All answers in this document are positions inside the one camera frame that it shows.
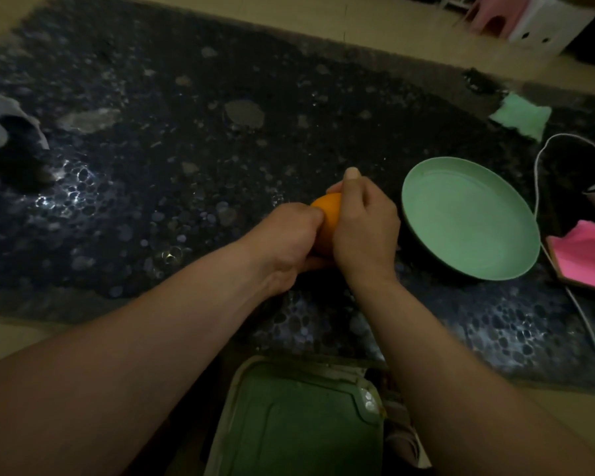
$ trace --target black table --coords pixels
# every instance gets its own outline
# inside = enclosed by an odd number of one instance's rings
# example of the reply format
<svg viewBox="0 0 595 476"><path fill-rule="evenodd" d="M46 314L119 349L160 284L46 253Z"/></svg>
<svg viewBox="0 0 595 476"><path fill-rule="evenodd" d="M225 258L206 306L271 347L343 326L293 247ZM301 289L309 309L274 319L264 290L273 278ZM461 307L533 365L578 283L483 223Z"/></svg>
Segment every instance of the black table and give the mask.
<svg viewBox="0 0 595 476"><path fill-rule="evenodd" d="M523 92L554 107L547 136L595 140L594 97ZM351 165L399 201L415 164L462 157L533 199L539 146L493 127L486 117L499 97L470 92L456 68L128 0L53 0L35 11L0 46L0 93L40 119L51 147L3 119L11 140L1 160L28 151L56 180L38 192L35 167L0 164L5 317L97 317L238 239L277 204L310 202ZM577 195L586 167L595 171L588 150L552 144L544 233L595 220ZM396 268L503 374L595 388L594 349L543 257L519 279L482 282L442 266L403 228ZM580 301L595 325L595 295ZM300 277L236 339L382 361L335 271Z"/></svg>

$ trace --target round green tray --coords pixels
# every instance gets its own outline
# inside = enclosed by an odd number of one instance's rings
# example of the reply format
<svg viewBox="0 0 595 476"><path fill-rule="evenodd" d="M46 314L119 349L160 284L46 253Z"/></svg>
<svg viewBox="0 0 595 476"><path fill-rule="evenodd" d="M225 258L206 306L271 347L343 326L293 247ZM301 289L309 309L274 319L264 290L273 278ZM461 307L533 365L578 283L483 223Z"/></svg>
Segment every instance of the round green tray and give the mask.
<svg viewBox="0 0 595 476"><path fill-rule="evenodd" d="M401 193L405 219L445 264L485 280L527 272L540 252L540 231L520 194L492 171L454 157L421 162Z"/></svg>

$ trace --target orange fruit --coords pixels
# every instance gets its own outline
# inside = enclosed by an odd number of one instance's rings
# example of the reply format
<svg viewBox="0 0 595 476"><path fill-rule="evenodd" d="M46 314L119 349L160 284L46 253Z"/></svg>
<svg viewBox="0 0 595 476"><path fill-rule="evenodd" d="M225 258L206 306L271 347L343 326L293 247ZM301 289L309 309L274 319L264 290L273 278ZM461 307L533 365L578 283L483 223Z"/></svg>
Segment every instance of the orange fruit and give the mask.
<svg viewBox="0 0 595 476"><path fill-rule="evenodd" d="M333 234L339 221L340 206L341 193L328 193L311 204L311 207L324 211L324 223L317 232L313 248L326 257L333 257Z"/></svg>

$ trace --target green lid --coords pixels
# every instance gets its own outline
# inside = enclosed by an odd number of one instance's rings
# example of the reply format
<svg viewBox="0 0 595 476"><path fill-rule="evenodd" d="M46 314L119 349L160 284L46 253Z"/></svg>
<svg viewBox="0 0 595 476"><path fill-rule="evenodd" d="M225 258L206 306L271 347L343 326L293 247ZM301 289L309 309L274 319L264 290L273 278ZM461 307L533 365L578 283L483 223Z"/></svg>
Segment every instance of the green lid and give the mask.
<svg viewBox="0 0 595 476"><path fill-rule="evenodd" d="M219 474L380 474L378 406L371 392L350 381L253 364L240 382Z"/></svg>
<svg viewBox="0 0 595 476"><path fill-rule="evenodd" d="M421 162L402 189L405 219L452 268L487 280L513 279L540 253L540 232L520 194L492 171L453 157Z"/></svg>

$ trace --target forearm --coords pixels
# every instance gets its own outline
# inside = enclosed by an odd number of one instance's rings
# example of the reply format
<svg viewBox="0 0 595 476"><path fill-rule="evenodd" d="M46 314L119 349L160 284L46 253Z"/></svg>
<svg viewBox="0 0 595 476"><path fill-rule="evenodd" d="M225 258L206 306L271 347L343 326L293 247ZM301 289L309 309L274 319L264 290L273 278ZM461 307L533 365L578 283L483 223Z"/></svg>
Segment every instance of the forearm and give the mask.
<svg viewBox="0 0 595 476"><path fill-rule="evenodd" d="M352 284L436 468L595 474L595 454L478 361L396 280Z"/></svg>
<svg viewBox="0 0 595 476"><path fill-rule="evenodd" d="M0 474L119 474L267 285L232 244L120 310L0 361Z"/></svg>

